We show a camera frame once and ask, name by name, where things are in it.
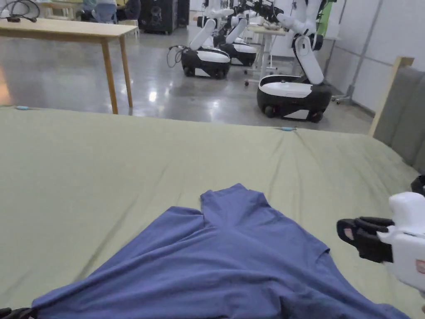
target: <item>blue t-shirt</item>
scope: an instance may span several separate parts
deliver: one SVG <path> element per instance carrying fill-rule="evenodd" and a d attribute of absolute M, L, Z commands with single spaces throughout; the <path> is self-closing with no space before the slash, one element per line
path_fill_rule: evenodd
<path fill-rule="evenodd" d="M 407 318 L 340 274 L 329 248 L 237 184 L 171 207 L 86 279 L 34 300 L 39 319 Z"/>

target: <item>white desk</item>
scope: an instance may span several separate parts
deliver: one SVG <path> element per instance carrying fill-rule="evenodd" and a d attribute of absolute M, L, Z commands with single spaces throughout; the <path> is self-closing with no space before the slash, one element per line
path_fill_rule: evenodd
<path fill-rule="evenodd" d="M 272 50 L 272 36 L 286 36 L 287 32 L 283 29 L 269 30 L 263 26 L 248 26 L 248 31 L 261 34 L 261 45 L 260 51 L 258 52 L 258 58 L 255 59 L 255 63 L 252 65 L 252 71 L 255 72 L 261 67 L 260 80 L 266 75 L 267 62 L 269 61 L 270 52 Z M 260 80 L 245 79 L 245 85 L 248 83 L 258 83 Z"/>

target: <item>gray upholstered headboard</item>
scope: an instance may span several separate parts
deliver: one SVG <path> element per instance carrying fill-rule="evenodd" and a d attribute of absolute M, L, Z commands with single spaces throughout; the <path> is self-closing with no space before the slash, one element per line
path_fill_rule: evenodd
<path fill-rule="evenodd" d="M 425 72 L 398 70 L 373 137 L 425 174 Z"/>

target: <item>blue clip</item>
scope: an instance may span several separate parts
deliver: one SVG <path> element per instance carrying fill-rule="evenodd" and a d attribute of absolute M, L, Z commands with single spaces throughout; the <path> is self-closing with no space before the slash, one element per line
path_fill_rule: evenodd
<path fill-rule="evenodd" d="M 292 132 L 292 131 L 296 131 L 297 130 L 296 127 L 282 127 L 281 129 L 283 131 L 285 131 L 285 132 Z"/>

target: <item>metal stand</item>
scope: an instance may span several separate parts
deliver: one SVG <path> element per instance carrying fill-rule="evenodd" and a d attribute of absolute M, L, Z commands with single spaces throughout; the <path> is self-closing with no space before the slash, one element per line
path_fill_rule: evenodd
<path fill-rule="evenodd" d="M 373 31 L 375 29 L 376 22 L 378 21 L 379 12 L 381 11 L 381 7 L 382 7 L 383 2 L 384 2 L 384 0 L 379 0 L 378 7 L 376 9 L 376 12 L 375 12 L 375 15 L 374 15 L 374 18 L 373 18 L 373 21 L 372 21 L 371 28 L 369 30 L 368 36 L 367 36 L 366 41 L 365 41 L 365 45 L 363 46 L 363 50 L 362 50 L 362 53 L 360 55 L 359 63 L 357 64 L 356 73 L 354 74 L 351 85 L 348 87 L 347 93 L 345 95 L 332 96 L 332 101 L 335 101 L 337 104 L 340 104 L 342 102 L 348 102 L 349 104 L 351 104 L 353 102 L 353 93 L 354 93 L 354 89 L 355 89 L 355 84 L 357 82 L 357 78 L 359 77 L 359 73 L 360 73 L 360 69 L 362 67 L 363 61 L 366 58 L 366 52 L 368 50 Z"/>

